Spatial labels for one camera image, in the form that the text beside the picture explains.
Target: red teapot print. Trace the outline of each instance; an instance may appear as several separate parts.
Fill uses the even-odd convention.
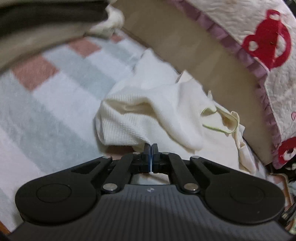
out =
[[[291,52],[291,37],[287,27],[280,20],[281,14],[276,10],[267,10],[266,19],[263,20],[254,35],[248,35],[242,47],[251,56],[257,57],[270,70],[281,66],[288,59]],[[286,49],[279,56],[275,56],[278,35],[286,42]],[[250,42],[256,42],[258,48],[254,51],[249,49]]]
[[[296,137],[283,141],[278,149],[278,162],[285,165],[296,155]]]

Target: small logo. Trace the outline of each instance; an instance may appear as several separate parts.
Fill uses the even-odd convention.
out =
[[[147,192],[150,192],[150,193],[154,192],[154,190],[155,190],[154,188],[147,188]]]

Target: purple ruffle trim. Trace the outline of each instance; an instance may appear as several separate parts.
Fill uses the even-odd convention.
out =
[[[267,71],[260,62],[249,55],[233,37],[225,31],[220,25],[213,22],[205,13],[191,5],[185,0],[167,0],[186,14],[187,17],[196,21],[202,28],[207,30],[215,39],[217,39],[230,53],[232,53],[251,73],[258,79],[256,94],[263,106],[264,119],[266,125],[272,134],[273,147],[271,150],[273,165],[275,168],[281,168],[278,164],[277,150],[281,143],[279,128],[276,124],[269,99],[266,94],[264,82],[267,77]]]

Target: white cloth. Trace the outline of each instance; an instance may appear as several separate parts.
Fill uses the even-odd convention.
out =
[[[198,155],[233,169],[239,169],[239,153],[242,165],[254,173],[238,127],[235,112],[215,103],[190,74],[179,75],[149,49],[134,76],[113,87],[96,116],[98,137],[105,145],[143,150],[144,143],[157,143],[161,152],[183,159]]]
[[[108,19],[98,23],[95,26],[92,26],[86,32],[86,34],[97,37],[110,38],[116,29],[120,29],[123,27],[124,15],[120,10],[112,7],[111,5],[108,5],[106,7],[106,11],[108,13]]]

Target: pink square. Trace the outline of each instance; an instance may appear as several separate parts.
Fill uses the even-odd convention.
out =
[[[118,42],[120,42],[121,40],[123,40],[123,37],[121,37],[121,36],[119,36],[119,35],[117,35],[117,34],[113,34],[113,35],[111,36],[111,40],[112,40],[113,42],[115,42],[115,43],[118,43]]]
[[[101,50],[101,47],[88,41],[87,39],[78,39],[69,43],[70,48],[72,48],[76,53],[83,57],[87,57],[90,54]]]
[[[35,56],[12,69],[19,82],[29,91],[55,75],[58,69],[48,62],[42,55]]]

